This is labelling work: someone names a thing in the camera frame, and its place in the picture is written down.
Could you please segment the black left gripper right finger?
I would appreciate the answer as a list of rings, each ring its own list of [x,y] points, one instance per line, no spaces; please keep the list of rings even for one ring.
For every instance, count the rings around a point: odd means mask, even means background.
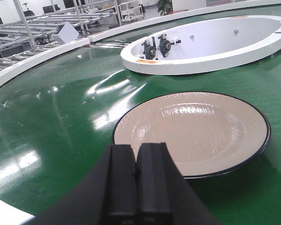
[[[169,225],[171,211],[161,145],[143,143],[137,156],[138,211],[142,225]]]

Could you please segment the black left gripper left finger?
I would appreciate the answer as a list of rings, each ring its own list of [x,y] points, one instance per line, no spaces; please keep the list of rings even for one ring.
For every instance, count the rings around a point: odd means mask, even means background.
[[[137,217],[136,161],[128,144],[108,145],[102,225],[134,225]]]

